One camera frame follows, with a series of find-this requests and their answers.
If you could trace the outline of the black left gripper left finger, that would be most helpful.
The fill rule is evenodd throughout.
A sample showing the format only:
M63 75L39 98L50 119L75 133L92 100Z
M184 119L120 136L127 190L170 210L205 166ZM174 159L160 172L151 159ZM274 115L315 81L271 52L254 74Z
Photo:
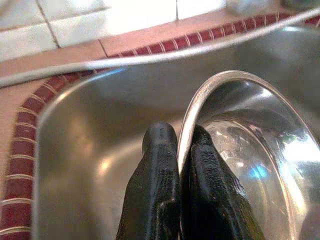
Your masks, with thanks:
M166 122L150 126L126 187L118 240L176 240L180 231L178 140Z

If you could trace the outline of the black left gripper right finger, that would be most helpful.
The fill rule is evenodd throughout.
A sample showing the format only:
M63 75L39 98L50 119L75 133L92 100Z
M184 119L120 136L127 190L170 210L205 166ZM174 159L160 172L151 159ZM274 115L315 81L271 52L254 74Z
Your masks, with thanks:
M181 173L184 240L261 240L261 230L239 179L196 125Z

